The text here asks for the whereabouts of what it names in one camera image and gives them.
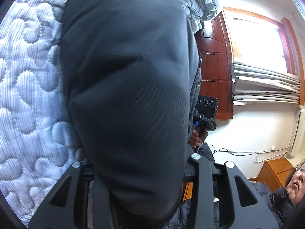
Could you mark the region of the person's right hand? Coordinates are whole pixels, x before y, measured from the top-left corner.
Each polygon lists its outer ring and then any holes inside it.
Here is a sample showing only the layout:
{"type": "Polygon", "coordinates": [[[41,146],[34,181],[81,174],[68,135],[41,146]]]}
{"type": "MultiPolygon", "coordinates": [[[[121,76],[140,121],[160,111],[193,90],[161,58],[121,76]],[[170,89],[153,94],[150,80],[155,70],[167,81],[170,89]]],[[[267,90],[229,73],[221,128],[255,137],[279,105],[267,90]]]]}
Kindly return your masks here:
{"type": "Polygon", "coordinates": [[[199,133],[194,129],[191,137],[188,141],[188,144],[195,149],[196,147],[200,147],[203,142],[205,141],[205,139],[207,138],[208,132],[207,131],[203,131],[203,134],[200,136],[199,133]]]}

